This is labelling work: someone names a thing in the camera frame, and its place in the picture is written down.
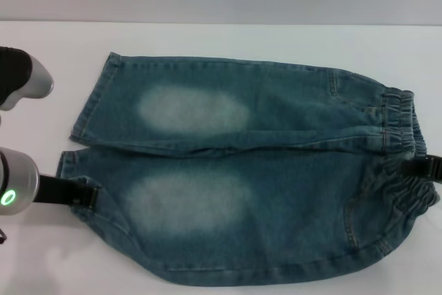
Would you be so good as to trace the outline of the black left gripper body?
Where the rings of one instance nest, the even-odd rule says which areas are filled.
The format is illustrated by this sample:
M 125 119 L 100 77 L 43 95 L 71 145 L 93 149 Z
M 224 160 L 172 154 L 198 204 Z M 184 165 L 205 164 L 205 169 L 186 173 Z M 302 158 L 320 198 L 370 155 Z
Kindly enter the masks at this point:
M 73 180 L 40 175 L 37 202 L 88 207 L 89 187 Z

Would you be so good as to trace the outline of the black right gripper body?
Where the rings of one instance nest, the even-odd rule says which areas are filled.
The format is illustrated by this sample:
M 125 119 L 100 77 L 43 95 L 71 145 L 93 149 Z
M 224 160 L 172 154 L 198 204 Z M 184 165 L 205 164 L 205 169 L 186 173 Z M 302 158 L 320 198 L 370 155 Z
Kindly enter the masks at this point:
M 442 157 L 428 156 L 428 177 L 433 182 L 442 182 Z

